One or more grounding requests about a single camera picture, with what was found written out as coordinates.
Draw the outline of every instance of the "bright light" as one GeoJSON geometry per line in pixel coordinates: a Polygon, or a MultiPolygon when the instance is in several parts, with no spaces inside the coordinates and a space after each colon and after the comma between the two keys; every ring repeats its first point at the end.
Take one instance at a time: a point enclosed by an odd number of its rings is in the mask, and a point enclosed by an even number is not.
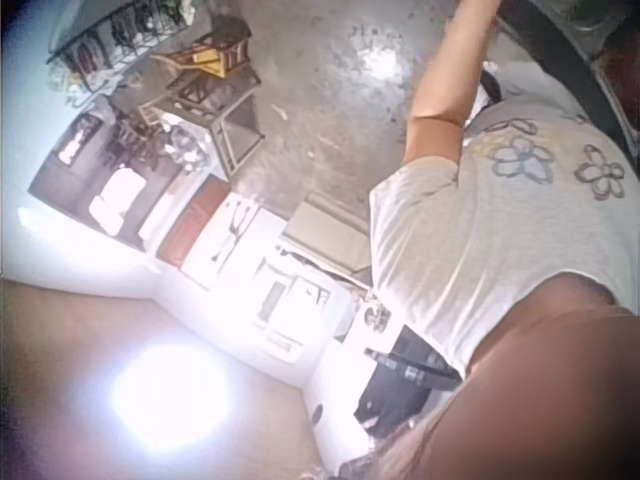
{"type": "Polygon", "coordinates": [[[395,50],[389,48],[368,48],[358,55],[372,77],[378,80],[389,80],[400,74],[400,65],[395,50]]]}
{"type": "Polygon", "coordinates": [[[171,452],[209,435],[229,412],[224,372],[188,345],[151,347],[116,380],[114,410],[145,447],[171,452]]]}

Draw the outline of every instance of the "woman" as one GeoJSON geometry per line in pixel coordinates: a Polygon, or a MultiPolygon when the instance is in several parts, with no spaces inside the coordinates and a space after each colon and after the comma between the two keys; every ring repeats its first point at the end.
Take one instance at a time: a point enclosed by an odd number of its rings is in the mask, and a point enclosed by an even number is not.
{"type": "Polygon", "coordinates": [[[499,5],[461,1],[371,194],[380,299],[466,376],[371,478],[640,478],[640,186],[557,95],[464,130],[499,5]]]}

